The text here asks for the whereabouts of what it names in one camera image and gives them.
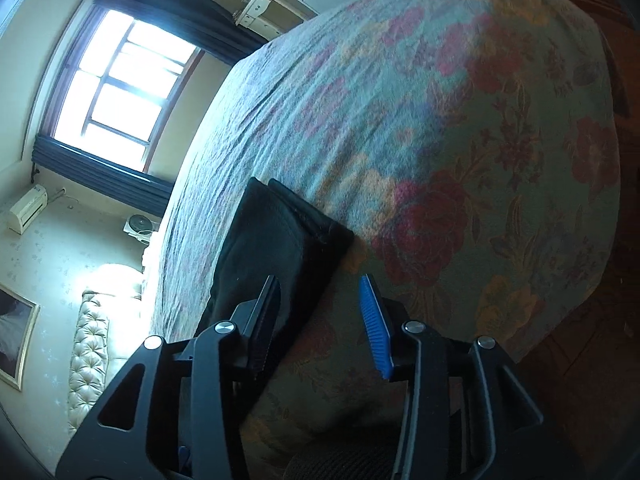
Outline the black pants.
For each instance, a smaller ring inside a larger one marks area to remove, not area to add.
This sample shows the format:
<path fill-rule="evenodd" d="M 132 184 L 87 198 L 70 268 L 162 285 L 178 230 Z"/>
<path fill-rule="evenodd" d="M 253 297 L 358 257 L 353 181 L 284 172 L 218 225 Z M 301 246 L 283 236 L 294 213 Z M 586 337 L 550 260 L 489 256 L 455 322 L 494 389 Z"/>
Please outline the black pants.
<path fill-rule="evenodd" d="M 255 300 L 268 276 L 280 285 L 281 303 L 268 353 L 254 370 L 268 382 L 322 303 L 354 242 L 354 233 L 277 180 L 248 180 L 218 255 L 198 333 L 231 318 Z"/>

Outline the cream tufted headboard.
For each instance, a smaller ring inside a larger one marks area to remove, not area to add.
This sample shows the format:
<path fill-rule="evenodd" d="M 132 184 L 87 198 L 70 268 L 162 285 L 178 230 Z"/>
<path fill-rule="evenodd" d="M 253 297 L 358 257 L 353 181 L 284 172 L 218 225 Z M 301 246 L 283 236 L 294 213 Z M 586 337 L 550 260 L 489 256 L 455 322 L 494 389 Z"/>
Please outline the cream tufted headboard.
<path fill-rule="evenodd" d="M 68 432 L 74 434 L 100 395 L 149 335 L 143 275 L 123 264 L 93 271 L 81 295 L 70 356 Z"/>

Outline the white round fan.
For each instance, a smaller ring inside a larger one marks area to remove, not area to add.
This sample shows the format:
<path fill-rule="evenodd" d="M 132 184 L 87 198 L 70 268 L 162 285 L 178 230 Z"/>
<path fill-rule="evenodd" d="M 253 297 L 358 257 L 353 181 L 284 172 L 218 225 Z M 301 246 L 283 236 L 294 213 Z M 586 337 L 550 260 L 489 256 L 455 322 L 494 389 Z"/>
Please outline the white round fan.
<path fill-rule="evenodd" d="M 158 231 L 160 224 L 143 214 L 132 214 L 125 222 L 122 230 L 143 245 L 149 245 L 152 235 Z"/>

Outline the dark blue curtain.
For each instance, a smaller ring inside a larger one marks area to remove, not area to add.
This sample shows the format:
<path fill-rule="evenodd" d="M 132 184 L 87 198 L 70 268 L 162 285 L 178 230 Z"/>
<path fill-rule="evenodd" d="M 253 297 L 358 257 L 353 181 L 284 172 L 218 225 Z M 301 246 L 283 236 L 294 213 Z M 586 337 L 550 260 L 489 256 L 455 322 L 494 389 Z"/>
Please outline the dark blue curtain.
<path fill-rule="evenodd" d="M 163 217 L 174 189 L 171 182 L 111 162 L 38 134 L 32 162 L 128 206 Z"/>

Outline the floral bedspread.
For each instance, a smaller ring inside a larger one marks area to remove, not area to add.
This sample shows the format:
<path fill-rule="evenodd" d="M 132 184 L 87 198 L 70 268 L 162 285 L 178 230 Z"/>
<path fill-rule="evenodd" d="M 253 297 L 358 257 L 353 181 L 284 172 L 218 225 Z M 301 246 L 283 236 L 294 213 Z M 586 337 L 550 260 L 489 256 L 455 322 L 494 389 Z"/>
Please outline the floral bedspread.
<path fill-rule="evenodd" d="M 242 438 L 250 475 L 345 417 L 398 418 L 358 308 L 383 295 L 446 337 L 519 360 L 599 285 L 620 210 L 613 55 L 568 0 L 355 0 L 236 64 L 194 136 L 146 269 L 151 328 L 213 321 L 222 245 L 250 179 L 355 239 Z"/>

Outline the white dressing table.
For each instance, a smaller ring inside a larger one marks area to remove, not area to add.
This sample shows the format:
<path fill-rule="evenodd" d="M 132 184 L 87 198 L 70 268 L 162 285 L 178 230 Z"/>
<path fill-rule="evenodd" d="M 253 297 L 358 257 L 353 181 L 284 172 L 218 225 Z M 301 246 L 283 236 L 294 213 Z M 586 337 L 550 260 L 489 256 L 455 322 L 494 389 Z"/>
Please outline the white dressing table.
<path fill-rule="evenodd" d="M 242 0 L 233 17 L 235 24 L 273 40 L 316 15 L 298 0 Z"/>

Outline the framed wall picture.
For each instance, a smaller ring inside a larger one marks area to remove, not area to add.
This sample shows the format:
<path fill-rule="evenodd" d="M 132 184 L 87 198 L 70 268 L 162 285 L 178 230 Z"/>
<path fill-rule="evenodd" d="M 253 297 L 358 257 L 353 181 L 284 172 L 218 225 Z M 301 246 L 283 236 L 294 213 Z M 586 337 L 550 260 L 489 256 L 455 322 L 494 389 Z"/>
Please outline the framed wall picture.
<path fill-rule="evenodd" d="M 16 391 L 23 389 L 24 367 L 39 306 L 1 286 L 1 379 Z"/>

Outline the white wall air conditioner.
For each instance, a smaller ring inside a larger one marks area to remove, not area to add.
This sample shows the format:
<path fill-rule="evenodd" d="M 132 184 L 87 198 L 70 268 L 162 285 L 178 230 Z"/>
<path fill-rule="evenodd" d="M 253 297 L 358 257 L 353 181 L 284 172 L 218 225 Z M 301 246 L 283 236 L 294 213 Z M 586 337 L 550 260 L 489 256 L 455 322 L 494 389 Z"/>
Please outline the white wall air conditioner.
<path fill-rule="evenodd" d="M 47 190 L 42 185 L 34 185 L 10 209 L 8 228 L 14 233 L 23 235 L 47 207 L 49 201 Z"/>

